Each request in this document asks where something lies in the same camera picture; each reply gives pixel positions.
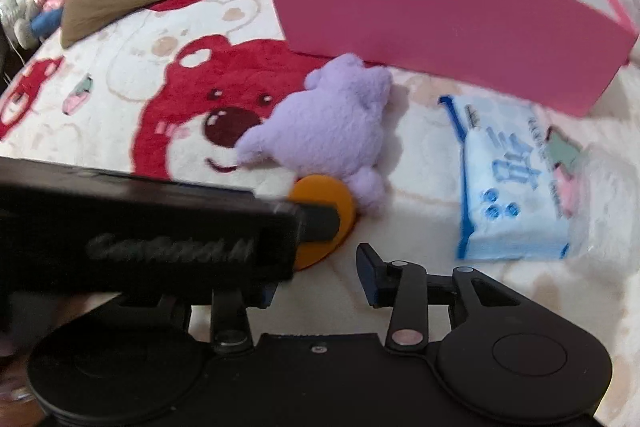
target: bear eye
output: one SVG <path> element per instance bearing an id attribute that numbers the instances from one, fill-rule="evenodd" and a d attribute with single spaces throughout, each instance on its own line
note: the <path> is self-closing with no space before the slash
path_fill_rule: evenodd
<path id="1" fill-rule="evenodd" d="M 258 97 L 258 105 L 262 107 L 267 107 L 271 102 L 273 102 L 273 97 L 265 92 Z"/>
<path id="2" fill-rule="evenodd" d="M 207 100 L 217 100 L 222 96 L 222 89 L 211 89 L 207 95 Z"/>

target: bear nose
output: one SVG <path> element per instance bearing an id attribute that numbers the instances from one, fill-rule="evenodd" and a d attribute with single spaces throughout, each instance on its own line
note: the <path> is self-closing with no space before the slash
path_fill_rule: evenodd
<path id="1" fill-rule="evenodd" d="M 207 115 L 204 136 L 210 142 L 231 149 L 245 131 L 260 124 L 260 117 L 241 107 L 219 107 Z"/>

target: cable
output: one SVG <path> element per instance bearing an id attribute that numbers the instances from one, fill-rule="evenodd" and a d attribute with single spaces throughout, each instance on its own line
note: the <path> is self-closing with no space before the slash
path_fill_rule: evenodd
<path id="1" fill-rule="evenodd" d="M 18 57 L 20 57 L 20 60 L 22 61 L 22 65 L 26 66 L 27 64 L 24 61 L 24 58 L 22 58 L 22 55 L 20 55 L 20 52 L 16 49 L 14 42 L 11 39 L 7 39 L 9 41 L 9 45 L 14 49 L 14 52 L 16 55 L 18 55 Z"/>

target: bear mouth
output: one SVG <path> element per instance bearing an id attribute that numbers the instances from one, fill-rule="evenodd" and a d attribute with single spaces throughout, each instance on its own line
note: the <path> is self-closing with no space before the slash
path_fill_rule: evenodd
<path id="1" fill-rule="evenodd" d="M 206 163 L 209 167 L 211 167 L 215 172 L 221 172 L 222 174 L 228 174 L 229 172 L 233 172 L 238 169 L 237 165 L 231 165 L 229 167 L 223 167 L 222 165 L 218 165 L 211 158 L 206 158 Z"/>

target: red bear print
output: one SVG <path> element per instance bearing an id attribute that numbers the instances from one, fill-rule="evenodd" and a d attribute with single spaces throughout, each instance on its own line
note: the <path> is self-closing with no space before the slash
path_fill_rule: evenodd
<path id="1" fill-rule="evenodd" d="M 271 39 L 232 46 L 222 35 L 207 35 L 189 42 L 167 65 L 162 89 L 142 111 L 132 148 L 134 173 L 248 188 L 270 183 L 267 174 L 277 169 L 238 168 L 233 147 L 325 63 Z M 277 191 L 265 192 L 272 188 Z"/>
<path id="2" fill-rule="evenodd" d="M 45 58 L 28 64 L 18 81 L 8 89 L 0 108 L 0 140 L 18 125 L 36 101 L 42 85 L 60 68 L 64 57 Z"/>
<path id="3" fill-rule="evenodd" d="M 148 6 L 148 9 L 153 12 L 168 12 L 191 6 L 200 1 L 204 0 L 164 0 Z"/>

